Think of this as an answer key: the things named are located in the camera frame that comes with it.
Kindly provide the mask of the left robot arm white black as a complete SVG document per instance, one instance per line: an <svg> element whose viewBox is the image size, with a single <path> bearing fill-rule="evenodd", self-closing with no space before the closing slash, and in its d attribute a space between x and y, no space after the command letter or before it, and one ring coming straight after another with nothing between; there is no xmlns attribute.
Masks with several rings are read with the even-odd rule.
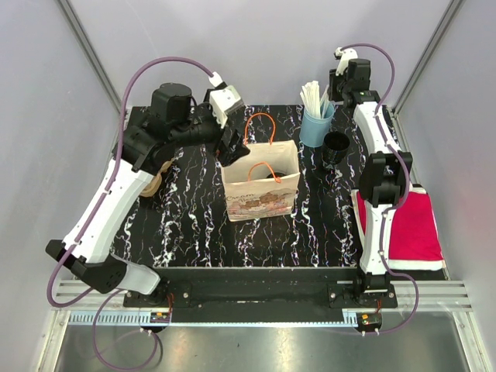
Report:
<svg viewBox="0 0 496 372"><path fill-rule="evenodd" d="M49 241L46 253L102 294L118 288L140 293L149 306L162 305L167 288L160 275L111 254L114 237L135 200L177 149L205 146L222 166L249 154L239 132L226 129L229 117L242 107L232 85L209 89L197 104L189 87L162 84L149 106L131 108L122 149L113 151L101 186L77 225L62 240Z"/></svg>

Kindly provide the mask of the black plastic cup lid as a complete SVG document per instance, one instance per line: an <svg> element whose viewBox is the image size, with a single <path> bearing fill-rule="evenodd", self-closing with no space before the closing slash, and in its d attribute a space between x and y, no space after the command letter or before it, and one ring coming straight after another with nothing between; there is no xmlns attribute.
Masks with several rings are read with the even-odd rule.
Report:
<svg viewBox="0 0 496 372"><path fill-rule="evenodd" d="M285 176L286 176L286 173L284 173L284 172L278 172L278 171L272 172L272 171L270 171L269 174L266 176L266 179L273 179L277 183L280 183L280 182L282 182L282 178Z"/></svg>

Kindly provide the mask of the brown paper takeout bag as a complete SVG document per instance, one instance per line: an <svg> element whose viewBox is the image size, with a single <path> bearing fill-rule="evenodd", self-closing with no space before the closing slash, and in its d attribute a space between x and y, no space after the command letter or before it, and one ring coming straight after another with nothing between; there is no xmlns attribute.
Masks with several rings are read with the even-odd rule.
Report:
<svg viewBox="0 0 496 372"><path fill-rule="evenodd" d="M234 164L221 168L226 211L231 222L289 215L294 207L300 179L298 148L294 140L276 141L276 122L267 143L248 143L248 129L255 117L251 115L245 125L243 145L250 154ZM269 172L284 172L282 182L266 179Z"/></svg>

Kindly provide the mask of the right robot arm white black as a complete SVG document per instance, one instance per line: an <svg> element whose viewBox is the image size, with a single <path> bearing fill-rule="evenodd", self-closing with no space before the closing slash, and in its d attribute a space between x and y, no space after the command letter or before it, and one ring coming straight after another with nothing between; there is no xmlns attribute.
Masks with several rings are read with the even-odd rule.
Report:
<svg viewBox="0 0 496 372"><path fill-rule="evenodd" d="M329 72L329 97L353 110L369 156L359 179L358 195L366 212L366 232L359 267L349 284L331 283L333 308L395 308L391 284L389 245L396 208L410 189L412 155L394 141L383 115L379 94L370 89L370 61L347 50Z"/></svg>

